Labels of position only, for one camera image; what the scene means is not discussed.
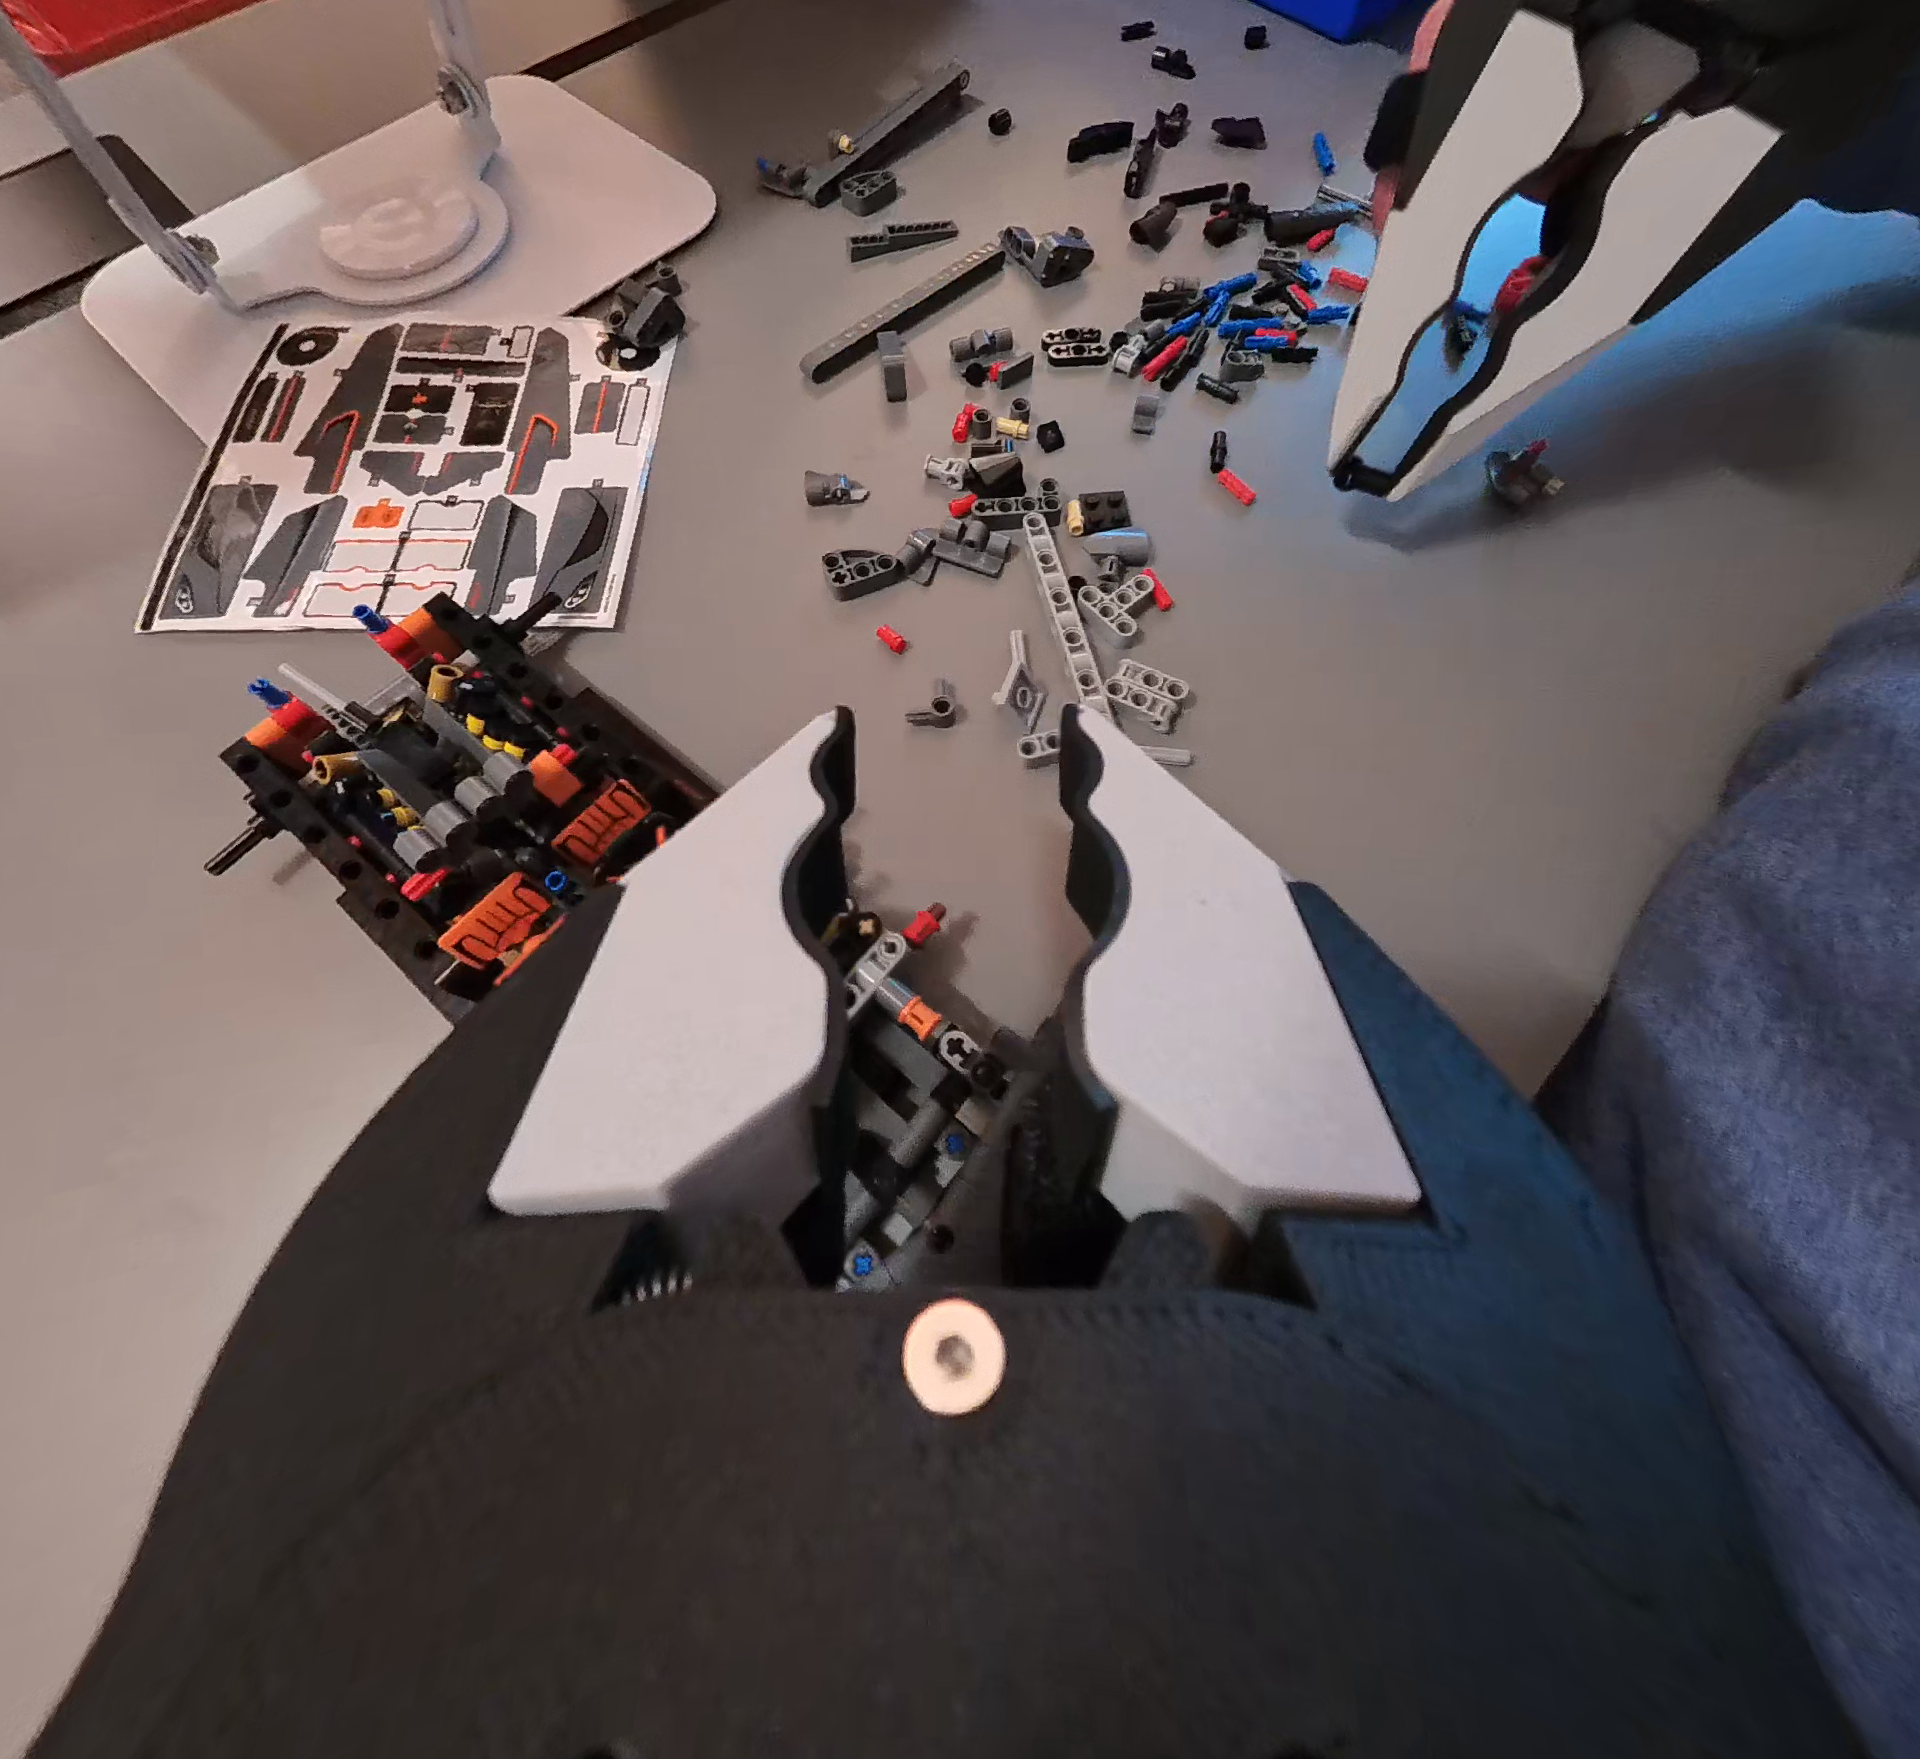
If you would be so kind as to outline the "long dark grey lego beam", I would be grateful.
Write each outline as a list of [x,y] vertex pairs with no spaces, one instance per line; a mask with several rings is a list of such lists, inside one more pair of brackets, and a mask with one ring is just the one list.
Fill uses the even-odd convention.
[[829,138],[829,157],[810,160],[810,203],[823,207],[837,200],[837,181],[852,171],[892,167],[919,138],[944,129],[960,113],[972,85],[972,70],[962,62],[945,62],[913,92],[894,101],[854,132],[835,132]]

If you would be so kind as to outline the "sticker sheet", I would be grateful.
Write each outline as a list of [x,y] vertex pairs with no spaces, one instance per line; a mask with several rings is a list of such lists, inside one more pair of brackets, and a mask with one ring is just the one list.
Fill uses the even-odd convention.
[[589,316],[278,325],[133,627],[349,632],[440,592],[617,625],[676,355]]

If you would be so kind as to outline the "light grey double lego beam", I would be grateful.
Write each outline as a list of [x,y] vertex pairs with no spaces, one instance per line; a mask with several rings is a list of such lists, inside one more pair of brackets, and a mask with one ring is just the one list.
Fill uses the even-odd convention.
[[1192,704],[1185,677],[1126,657],[1104,677],[1104,696],[1114,714],[1139,717],[1161,735],[1171,735]]

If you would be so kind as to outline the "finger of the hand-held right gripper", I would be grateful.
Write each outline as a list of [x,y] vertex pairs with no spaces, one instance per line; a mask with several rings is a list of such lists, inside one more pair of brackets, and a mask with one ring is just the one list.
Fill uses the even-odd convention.
[[[1451,304],[1477,227],[1548,160],[1578,109],[1571,25],[1515,11],[1427,171],[1379,237],[1371,289],[1333,401],[1329,467],[1360,445],[1402,382],[1420,334]],[[1471,414],[1463,386],[1454,400],[1451,414],[1435,407],[1427,416],[1433,435],[1424,452],[1411,450],[1396,470],[1399,488],[1421,488],[1527,404],[1516,398]]]
[[[1482,358],[1460,384],[1468,391],[1465,407],[1480,414],[1516,398],[1533,404],[1635,326],[1667,272],[1706,233],[1715,212],[1745,185],[1776,138],[1775,127],[1739,106],[1715,106],[1704,114],[1675,113],[1661,123],[1640,125],[1619,160],[1588,178],[1597,197],[1590,200],[1587,225],[1568,235],[1530,293],[1490,322],[1482,336]],[[1438,400],[1432,412],[1435,407],[1451,414],[1454,393]],[[1394,467],[1378,462],[1370,465],[1399,470],[1411,450],[1427,448],[1432,435],[1425,418]]]

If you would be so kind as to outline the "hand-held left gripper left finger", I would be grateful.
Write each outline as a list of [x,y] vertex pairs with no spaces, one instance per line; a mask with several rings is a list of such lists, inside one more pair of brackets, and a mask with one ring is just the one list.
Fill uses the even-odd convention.
[[491,1171],[499,1211],[780,1227],[818,1185],[852,741],[850,709],[823,712],[626,875]]

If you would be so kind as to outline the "white desk stand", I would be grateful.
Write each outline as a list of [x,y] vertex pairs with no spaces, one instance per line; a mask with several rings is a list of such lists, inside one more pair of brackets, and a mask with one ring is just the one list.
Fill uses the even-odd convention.
[[708,181],[555,82],[483,75],[468,0],[425,0],[434,102],[165,225],[12,18],[4,58],[138,241],[82,312],[202,441],[279,320],[572,312],[697,237]]

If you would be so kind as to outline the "pile of small lego pins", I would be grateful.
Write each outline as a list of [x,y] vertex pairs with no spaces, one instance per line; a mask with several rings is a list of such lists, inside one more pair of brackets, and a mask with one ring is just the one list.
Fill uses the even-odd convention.
[[1315,364],[1337,329],[1356,320],[1370,275],[1309,258],[1265,256],[1254,269],[1214,283],[1163,275],[1139,312],[1108,338],[1108,368],[1163,391],[1192,381],[1234,401],[1271,368]]

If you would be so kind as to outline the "person's blue clothed torso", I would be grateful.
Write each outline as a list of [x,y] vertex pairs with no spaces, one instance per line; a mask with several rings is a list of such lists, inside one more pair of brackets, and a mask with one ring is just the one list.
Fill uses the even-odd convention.
[[1542,1113],[1634,1218],[1826,1679],[1915,1755],[1915,582],[1743,750]]

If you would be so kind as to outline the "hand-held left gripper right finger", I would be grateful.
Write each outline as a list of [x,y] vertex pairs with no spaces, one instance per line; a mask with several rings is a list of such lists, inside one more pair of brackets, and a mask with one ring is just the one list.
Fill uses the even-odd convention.
[[1070,706],[1058,1003],[1069,1192],[1183,1214],[1222,1251],[1265,1218],[1408,1221],[1424,1193],[1282,867],[1114,722]]

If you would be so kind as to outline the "long dark grey lego plate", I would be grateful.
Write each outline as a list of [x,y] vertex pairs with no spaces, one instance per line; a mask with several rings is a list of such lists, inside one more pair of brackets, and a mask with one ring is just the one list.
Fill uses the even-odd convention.
[[812,346],[798,360],[801,374],[810,382],[839,377],[862,357],[877,353],[879,334],[901,332],[936,316],[973,289],[993,281],[1003,264],[1006,254],[1000,241],[972,248],[934,275],[895,295]]

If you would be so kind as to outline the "lego car chassis assembly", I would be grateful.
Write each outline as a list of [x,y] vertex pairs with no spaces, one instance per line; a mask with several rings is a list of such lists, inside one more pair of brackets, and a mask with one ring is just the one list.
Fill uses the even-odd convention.
[[[664,740],[541,649],[556,592],[485,617],[448,592],[388,615],[360,589],[349,619],[393,673],[340,696],[301,668],[256,677],[251,725],[221,760],[248,821],[205,860],[221,875],[279,841],[324,869],[336,903],[448,1020],[488,1001],[561,927],[658,858],[715,803]],[[988,1251],[972,1174],[1029,1051],[915,985],[939,903],[892,919],[832,866],[816,908],[849,1023],[849,1149],[837,1286],[881,1290]]]

